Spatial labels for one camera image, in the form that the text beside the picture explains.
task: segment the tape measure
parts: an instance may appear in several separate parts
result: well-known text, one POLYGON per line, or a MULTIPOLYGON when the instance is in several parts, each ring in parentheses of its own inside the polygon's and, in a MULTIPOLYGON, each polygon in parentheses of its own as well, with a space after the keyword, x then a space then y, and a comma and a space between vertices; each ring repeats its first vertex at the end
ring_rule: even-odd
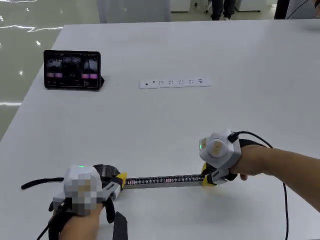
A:
POLYGON ((201 186, 205 175, 149 176, 127 178, 123 189, 172 188, 201 186))

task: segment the shiny floor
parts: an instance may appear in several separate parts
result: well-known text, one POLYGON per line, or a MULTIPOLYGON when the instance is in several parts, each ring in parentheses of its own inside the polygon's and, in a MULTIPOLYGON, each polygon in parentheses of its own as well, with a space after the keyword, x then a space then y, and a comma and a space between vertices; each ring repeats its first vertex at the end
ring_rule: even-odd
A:
MULTIPOLYGON (((236 12, 234 20, 273 19, 275 8, 236 12)), ((203 9, 174 12, 172 21, 210 21, 203 9)), ((0 140, 65 24, 97 24, 95 0, 0 0, 0 140)))

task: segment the power strip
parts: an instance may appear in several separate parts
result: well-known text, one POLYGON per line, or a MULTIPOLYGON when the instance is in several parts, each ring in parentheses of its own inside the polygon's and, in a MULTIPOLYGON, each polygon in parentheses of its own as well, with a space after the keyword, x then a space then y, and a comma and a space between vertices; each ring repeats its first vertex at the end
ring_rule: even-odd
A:
POLYGON ((183 87, 208 87, 211 82, 208 78, 148 80, 141 81, 140 89, 183 88, 183 87))

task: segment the finger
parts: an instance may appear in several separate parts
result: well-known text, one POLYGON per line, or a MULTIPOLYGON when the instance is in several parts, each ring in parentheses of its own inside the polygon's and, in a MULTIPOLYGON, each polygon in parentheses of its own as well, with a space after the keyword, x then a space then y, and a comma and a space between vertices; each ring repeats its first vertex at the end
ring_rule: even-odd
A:
POLYGON ((248 175, 240 174, 240 178, 241 178, 241 180, 246 181, 248 179, 248 175))
POLYGON ((230 168, 230 173, 232 173, 232 174, 238 174, 238 171, 237 171, 237 169, 233 166, 233 167, 230 168))

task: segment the black cable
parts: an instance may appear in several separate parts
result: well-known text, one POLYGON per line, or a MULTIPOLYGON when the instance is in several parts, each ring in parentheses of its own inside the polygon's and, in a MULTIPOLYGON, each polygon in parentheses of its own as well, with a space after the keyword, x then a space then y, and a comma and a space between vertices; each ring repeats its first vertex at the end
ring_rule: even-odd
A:
POLYGON ((286 19, 290 19, 290 17, 299 9, 301 8, 308 0, 305 0, 303 3, 301 3, 286 19))
MULTIPOLYGON (((238 138, 238 136, 240 134, 248 134, 248 135, 251 135, 251 136, 254 136, 256 137, 257 139, 259 139, 260 141, 264 142, 266 145, 268 145, 269 148, 273 149, 273 147, 271 146, 270 143, 268 143, 266 140, 264 140, 262 137, 250 132, 250 131, 236 131, 232 134, 230 134, 230 136, 228 136, 228 139, 229 137, 231 138, 238 138)), ((283 184, 283 191, 284 191, 284 206, 285 206, 285 221, 286 221, 286 230, 285 230, 285 240, 288 240, 288 235, 289 235, 289 213, 288 213, 288 196, 287 196, 287 186, 283 184)))
POLYGON ((22 190, 25 190, 25 189, 34 187, 34 186, 36 186, 36 185, 45 184, 45 183, 52 183, 52 182, 59 182, 59 183, 61 183, 63 180, 64 180, 63 177, 53 177, 53 178, 37 179, 37 180, 33 180, 33 181, 30 181, 30 182, 27 182, 27 183, 23 184, 23 185, 21 186, 21 189, 22 189, 22 190))

